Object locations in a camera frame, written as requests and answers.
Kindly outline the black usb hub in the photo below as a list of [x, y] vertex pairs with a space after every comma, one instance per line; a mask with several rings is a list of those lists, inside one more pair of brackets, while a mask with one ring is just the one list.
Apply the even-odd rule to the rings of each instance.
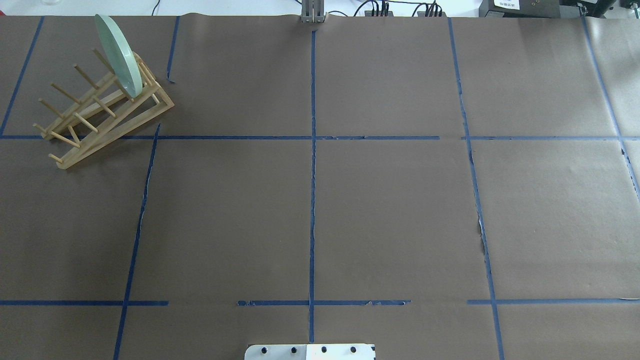
[[363, 7], [361, 11], [363, 16], [370, 18], [390, 18], [393, 16], [393, 11], [391, 10], [391, 2], [386, 0], [367, 0], [363, 3], [371, 4], [371, 9], [364, 10]]
[[419, 18], [443, 18], [446, 17], [445, 11], [437, 1], [430, 3], [420, 3], [414, 9], [412, 16]]

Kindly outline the light green ceramic plate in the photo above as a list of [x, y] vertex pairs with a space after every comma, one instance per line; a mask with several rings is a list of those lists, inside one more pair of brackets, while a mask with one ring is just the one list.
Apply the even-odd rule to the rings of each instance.
[[114, 19], [95, 14], [94, 22], [107, 60], [125, 92], [136, 98], [143, 91], [143, 81], [134, 52]]

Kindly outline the left black usb hub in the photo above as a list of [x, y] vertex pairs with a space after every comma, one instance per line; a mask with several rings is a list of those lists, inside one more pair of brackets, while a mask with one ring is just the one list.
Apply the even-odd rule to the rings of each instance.
[[391, 2], [386, 0], [367, 0], [363, 3], [371, 4], [371, 9], [364, 10], [363, 7], [361, 11], [363, 16], [370, 18], [390, 18], [393, 16], [393, 11], [391, 10]]

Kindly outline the black computer box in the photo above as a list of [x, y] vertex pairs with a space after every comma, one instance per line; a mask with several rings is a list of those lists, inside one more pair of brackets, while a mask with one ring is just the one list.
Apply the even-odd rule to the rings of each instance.
[[574, 19], [581, 17], [581, 10], [561, 0], [483, 0], [478, 17]]

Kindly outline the wooden dish rack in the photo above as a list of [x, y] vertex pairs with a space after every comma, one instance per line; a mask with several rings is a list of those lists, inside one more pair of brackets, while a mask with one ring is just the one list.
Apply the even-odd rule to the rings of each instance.
[[65, 111], [55, 109], [43, 98], [38, 100], [55, 114], [54, 121], [46, 127], [34, 123], [39, 136], [48, 141], [57, 139], [71, 146], [71, 150], [61, 157], [52, 153], [48, 155], [60, 169], [75, 166], [175, 105], [138, 54], [134, 54], [134, 64], [141, 75], [142, 91], [139, 95], [130, 95], [105, 56], [96, 48], [92, 51], [108, 70], [102, 79], [93, 80], [78, 64], [74, 64], [73, 68], [89, 83], [89, 90], [83, 96], [74, 96], [51, 83], [51, 87], [71, 100], [71, 106]]

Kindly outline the right black usb hub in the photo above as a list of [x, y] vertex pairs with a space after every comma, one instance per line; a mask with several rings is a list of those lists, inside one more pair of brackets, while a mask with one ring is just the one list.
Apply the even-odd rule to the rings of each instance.
[[412, 16], [419, 18], [443, 18], [446, 17], [445, 11], [437, 1], [430, 3], [420, 3], [414, 9]]

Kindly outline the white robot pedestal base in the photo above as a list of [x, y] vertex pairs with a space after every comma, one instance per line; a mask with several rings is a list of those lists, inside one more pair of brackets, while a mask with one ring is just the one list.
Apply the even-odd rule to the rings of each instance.
[[375, 360], [374, 344], [309, 343], [253, 344], [244, 353], [245, 360]]

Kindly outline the grey aluminium frame post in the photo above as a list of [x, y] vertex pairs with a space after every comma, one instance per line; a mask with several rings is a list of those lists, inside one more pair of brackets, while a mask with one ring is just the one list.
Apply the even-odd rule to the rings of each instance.
[[324, 0], [298, 0], [301, 5], [301, 22], [305, 24], [324, 23], [326, 20]]

